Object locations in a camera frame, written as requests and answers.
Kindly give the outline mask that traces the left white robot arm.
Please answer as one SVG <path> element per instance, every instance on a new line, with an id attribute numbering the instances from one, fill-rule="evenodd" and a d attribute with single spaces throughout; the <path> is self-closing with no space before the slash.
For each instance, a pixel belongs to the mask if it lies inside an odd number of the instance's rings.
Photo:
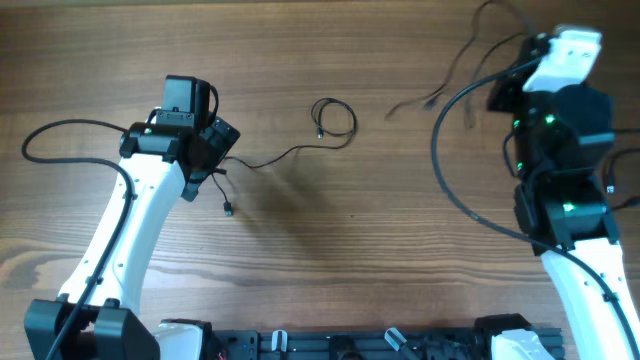
<path id="1" fill-rule="evenodd" d="M 169 75 L 162 105 L 123 130 L 116 184 L 80 263 L 53 300 L 34 300 L 24 329 L 37 359 L 218 359 L 204 321 L 138 318 L 148 265 L 169 212 L 192 201 L 240 133 L 218 117 L 210 83 Z"/>

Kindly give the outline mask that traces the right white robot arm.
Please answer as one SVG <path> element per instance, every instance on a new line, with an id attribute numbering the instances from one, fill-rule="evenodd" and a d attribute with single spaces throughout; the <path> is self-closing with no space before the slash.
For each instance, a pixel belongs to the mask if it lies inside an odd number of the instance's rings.
<path id="1" fill-rule="evenodd" d="M 613 147 L 612 100 L 585 80 L 601 35 L 559 27 L 526 39 L 516 63 L 532 70 L 496 83 L 491 111 L 513 116 L 515 214 L 537 240 L 583 359 L 635 359 L 639 318 L 626 282 L 613 210 L 595 176 Z"/>

